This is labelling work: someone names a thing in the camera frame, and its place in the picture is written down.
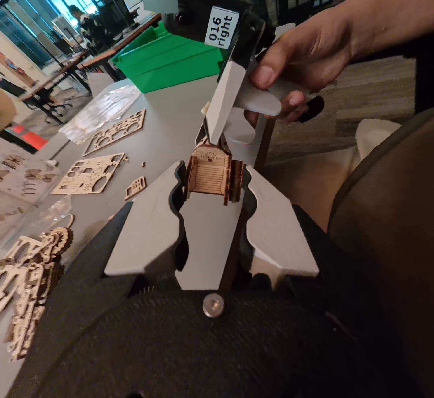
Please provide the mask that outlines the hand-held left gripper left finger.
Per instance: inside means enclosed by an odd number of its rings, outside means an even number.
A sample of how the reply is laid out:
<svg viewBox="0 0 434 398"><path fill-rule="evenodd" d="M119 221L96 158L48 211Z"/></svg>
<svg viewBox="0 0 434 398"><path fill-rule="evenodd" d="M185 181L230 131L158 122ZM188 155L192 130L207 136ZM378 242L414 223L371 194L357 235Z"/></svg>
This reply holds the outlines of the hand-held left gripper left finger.
<svg viewBox="0 0 434 398"><path fill-rule="evenodd" d="M188 259L184 218L186 165L176 161L133 201L106 264L107 276L169 277Z"/></svg>

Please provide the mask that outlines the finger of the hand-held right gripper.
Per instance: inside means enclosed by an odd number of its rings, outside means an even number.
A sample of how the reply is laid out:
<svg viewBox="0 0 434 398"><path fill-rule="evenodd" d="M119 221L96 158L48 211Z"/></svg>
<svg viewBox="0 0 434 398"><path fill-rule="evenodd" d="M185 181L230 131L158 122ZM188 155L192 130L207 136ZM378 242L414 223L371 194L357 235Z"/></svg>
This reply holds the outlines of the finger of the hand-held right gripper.
<svg viewBox="0 0 434 398"><path fill-rule="evenodd" d="M210 144L217 145L222 134L226 140L250 144L250 124L244 109L235 106L245 74L236 62L228 61L224 67L204 119Z"/></svg>
<svg viewBox="0 0 434 398"><path fill-rule="evenodd" d="M208 133L209 132L208 132L207 116L204 115L202 125L195 139L195 146L198 146L201 141L207 140Z"/></svg>

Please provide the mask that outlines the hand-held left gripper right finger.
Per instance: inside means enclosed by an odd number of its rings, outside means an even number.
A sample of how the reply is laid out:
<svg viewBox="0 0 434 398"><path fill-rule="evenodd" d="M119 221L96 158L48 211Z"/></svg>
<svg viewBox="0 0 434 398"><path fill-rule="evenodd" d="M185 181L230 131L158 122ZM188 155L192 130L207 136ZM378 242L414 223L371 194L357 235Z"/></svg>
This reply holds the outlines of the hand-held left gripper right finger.
<svg viewBox="0 0 434 398"><path fill-rule="evenodd" d="M252 166L243 176L241 251L248 272L264 275L272 290L287 276L317 278L319 267L290 200Z"/></svg>

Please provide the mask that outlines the small wooden model seat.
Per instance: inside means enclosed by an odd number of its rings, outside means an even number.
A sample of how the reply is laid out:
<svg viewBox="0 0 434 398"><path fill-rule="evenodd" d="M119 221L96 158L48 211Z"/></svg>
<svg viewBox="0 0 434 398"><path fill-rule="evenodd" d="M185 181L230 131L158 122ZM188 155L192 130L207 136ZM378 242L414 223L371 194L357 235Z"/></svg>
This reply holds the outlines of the small wooden model seat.
<svg viewBox="0 0 434 398"><path fill-rule="evenodd" d="M191 193L220 195L224 205L241 199L243 161L234 160L227 144L204 141L193 150L187 165L185 199Z"/></svg>

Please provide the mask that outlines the grey desk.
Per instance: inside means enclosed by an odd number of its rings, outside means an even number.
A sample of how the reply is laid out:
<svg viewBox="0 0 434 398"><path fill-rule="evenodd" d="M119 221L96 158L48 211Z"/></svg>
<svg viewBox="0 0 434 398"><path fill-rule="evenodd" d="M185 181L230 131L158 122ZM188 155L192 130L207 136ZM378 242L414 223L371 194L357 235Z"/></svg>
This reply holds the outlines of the grey desk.
<svg viewBox="0 0 434 398"><path fill-rule="evenodd" d="M194 141L202 125L200 112L214 94L217 77L206 77L197 81L141 94L131 105L125 116L145 108L143 128L115 142L107 149L95 153L106 156L124 152L128 162L122 162L101 194L72 195L72 225L74 239L63 256L66 267L79 251L97 234L124 204L125 189L141 174L149 186L173 163L186 163L194 148ZM228 140L229 148L236 160L263 168L274 122L260 116L255 139L251 145L242 145ZM85 144L77 145L58 133L39 152L39 156L58 162L62 174L82 157ZM224 276L228 256L232 255L233 239L242 210L241 203L223 206L222 197L192 194L181 209L184 217L189 256L184 269L176 272L183 290L217 290ZM23 361L9 362L7 344L3 342L9 324L12 307L1 314L1 397L6 397L19 373Z"/></svg>

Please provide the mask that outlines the person's right hand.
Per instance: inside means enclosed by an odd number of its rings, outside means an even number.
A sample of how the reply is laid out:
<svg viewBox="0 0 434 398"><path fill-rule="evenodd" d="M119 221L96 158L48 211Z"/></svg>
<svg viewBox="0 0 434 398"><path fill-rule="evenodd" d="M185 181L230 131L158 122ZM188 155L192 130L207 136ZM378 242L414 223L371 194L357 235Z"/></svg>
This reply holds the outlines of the person's right hand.
<svg viewBox="0 0 434 398"><path fill-rule="evenodd" d="M281 98L275 118L296 121L307 111L306 92L322 90L354 59L353 25L351 14L338 5L289 29L261 54L249 76L254 87L268 90L279 78L297 85Z"/></svg>

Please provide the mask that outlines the small wooden grid card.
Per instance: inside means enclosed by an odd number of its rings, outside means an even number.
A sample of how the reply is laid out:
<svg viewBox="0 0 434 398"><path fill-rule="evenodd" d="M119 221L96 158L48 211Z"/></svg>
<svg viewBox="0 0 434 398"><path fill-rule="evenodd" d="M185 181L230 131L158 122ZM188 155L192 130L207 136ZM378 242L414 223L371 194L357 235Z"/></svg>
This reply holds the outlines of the small wooden grid card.
<svg viewBox="0 0 434 398"><path fill-rule="evenodd" d="M131 182L128 188L125 190L124 200L127 201L139 194L146 188L146 179L144 176L141 176Z"/></svg>

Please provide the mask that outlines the person's beige trousers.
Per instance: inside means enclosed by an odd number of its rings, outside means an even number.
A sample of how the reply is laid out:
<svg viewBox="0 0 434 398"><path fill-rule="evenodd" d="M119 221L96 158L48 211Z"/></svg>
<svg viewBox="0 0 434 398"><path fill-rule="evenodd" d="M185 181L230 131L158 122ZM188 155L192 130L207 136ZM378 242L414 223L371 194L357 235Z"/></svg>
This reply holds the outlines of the person's beige trousers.
<svg viewBox="0 0 434 398"><path fill-rule="evenodd" d="M364 119L355 131L355 146L268 163L263 176L327 232L341 186L360 162L400 126L389 120Z"/></svg>

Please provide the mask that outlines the wooden sheet with round cutouts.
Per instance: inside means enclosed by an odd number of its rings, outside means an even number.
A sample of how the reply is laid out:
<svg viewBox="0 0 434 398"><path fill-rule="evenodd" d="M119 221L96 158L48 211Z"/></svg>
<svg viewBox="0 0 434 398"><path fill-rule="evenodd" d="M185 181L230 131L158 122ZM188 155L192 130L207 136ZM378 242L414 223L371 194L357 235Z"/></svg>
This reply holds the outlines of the wooden sheet with round cutouts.
<svg viewBox="0 0 434 398"><path fill-rule="evenodd" d="M145 114L146 109L142 109L127 118L121 119L107 129L96 132L82 152L82 157L112 145L116 141L122 140L141 130L144 124Z"/></svg>

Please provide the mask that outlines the plastic storage bin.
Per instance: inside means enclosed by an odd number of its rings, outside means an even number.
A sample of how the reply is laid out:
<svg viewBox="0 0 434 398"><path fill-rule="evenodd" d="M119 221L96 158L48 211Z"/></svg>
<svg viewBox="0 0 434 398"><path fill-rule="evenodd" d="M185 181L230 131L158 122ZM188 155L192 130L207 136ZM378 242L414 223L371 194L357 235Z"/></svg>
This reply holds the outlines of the plastic storage bin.
<svg viewBox="0 0 434 398"><path fill-rule="evenodd" d="M142 92L220 74L227 50L168 32L162 21L150 26L111 58Z"/></svg>

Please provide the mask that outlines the curved wooden piece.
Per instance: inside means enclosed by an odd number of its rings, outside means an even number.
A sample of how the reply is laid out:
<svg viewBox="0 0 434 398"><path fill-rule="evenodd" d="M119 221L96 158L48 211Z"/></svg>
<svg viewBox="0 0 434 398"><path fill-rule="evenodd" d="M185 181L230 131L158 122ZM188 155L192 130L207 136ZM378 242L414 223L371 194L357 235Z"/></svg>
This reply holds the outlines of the curved wooden piece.
<svg viewBox="0 0 434 398"><path fill-rule="evenodd" d="M61 215L53 224L54 231L67 232L71 229L72 224L74 223L75 216L71 213L67 215Z"/></svg>

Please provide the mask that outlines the wooden sheet with rectangular cutouts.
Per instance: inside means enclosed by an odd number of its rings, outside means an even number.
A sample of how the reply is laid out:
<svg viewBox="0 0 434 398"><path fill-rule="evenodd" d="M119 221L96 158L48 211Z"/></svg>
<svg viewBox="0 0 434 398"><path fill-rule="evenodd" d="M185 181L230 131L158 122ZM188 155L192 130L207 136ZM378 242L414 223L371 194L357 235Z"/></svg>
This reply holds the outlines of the wooden sheet with rectangular cutouts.
<svg viewBox="0 0 434 398"><path fill-rule="evenodd" d="M104 191L116 169L123 161L128 161L123 152L78 160L73 163L50 194L99 194Z"/></svg>

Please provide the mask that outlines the clear plastic bag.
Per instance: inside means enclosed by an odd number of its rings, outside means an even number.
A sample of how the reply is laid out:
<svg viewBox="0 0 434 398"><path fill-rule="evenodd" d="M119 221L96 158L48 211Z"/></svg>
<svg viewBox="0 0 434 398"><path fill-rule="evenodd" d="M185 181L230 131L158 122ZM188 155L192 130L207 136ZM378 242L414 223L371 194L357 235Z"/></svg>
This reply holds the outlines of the clear plastic bag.
<svg viewBox="0 0 434 398"><path fill-rule="evenodd" d="M112 83L58 132L80 145L108 122L120 119L141 94L130 80Z"/></svg>

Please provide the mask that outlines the printed instruction booklet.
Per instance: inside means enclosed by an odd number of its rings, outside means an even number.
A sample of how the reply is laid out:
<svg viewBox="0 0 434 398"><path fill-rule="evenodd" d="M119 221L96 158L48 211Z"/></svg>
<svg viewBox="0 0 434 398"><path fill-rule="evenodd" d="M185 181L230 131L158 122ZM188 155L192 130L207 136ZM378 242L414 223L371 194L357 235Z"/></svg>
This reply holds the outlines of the printed instruction booklet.
<svg viewBox="0 0 434 398"><path fill-rule="evenodd" d="M60 180L61 170L0 140L0 240L17 229Z"/></svg>

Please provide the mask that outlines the brown cardboard box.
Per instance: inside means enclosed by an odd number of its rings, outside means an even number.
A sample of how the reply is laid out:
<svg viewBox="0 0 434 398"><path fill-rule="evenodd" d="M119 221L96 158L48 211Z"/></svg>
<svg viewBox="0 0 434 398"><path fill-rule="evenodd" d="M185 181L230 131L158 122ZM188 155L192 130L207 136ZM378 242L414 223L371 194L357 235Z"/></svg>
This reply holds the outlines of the brown cardboard box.
<svg viewBox="0 0 434 398"><path fill-rule="evenodd" d="M9 127L16 116L16 108L13 100L4 90L0 90L0 130Z"/></svg>

